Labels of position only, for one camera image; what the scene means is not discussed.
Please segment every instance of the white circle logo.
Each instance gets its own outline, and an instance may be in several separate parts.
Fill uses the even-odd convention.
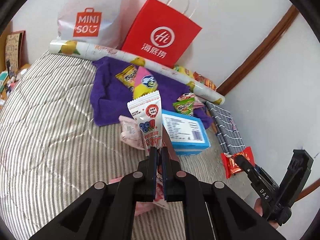
[[[158,48],[166,48],[173,43],[174,32],[169,27],[158,27],[152,31],[150,40]]]

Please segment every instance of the barcode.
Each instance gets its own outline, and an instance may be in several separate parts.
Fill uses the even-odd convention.
[[[197,140],[197,141],[202,140],[202,136],[199,131],[192,131],[192,135],[194,140]]]

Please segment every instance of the round metal pin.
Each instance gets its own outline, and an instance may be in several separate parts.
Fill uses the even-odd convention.
[[[187,175],[185,171],[177,171],[176,174],[179,178],[184,178]]]
[[[142,173],[141,171],[136,171],[136,172],[133,174],[133,176],[134,176],[135,178],[141,178],[141,177],[143,176],[143,173]]]
[[[104,183],[101,182],[101,181],[96,182],[96,183],[94,184],[94,188],[95,188],[95,189],[103,189],[103,188],[104,188]]]
[[[214,183],[214,186],[215,186],[216,188],[224,188],[224,183],[223,183],[222,181],[216,181],[216,182]]]

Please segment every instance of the human hand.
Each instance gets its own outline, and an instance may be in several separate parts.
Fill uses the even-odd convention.
[[[260,216],[262,216],[263,214],[263,210],[262,210],[262,200],[261,198],[257,198],[254,207],[253,207],[254,211],[257,212]],[[278,223],[276,221],[268,221],[270,225],[272,225],[272,227],[274,229],[277,229],[279,227]]]

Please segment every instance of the red wrapper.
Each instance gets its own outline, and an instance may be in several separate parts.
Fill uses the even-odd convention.
[[[243,155],[254,166],[254,158],[251,147],[247,147],[242,152],[233,154],[233,156],[230,158],[226,157],[224,153],[221,153],[221,159],[224,169],[226,170],[227,179],[229,179],[231,175],[242,171],[242,169],[234,161],[234,158],[240,154]]]

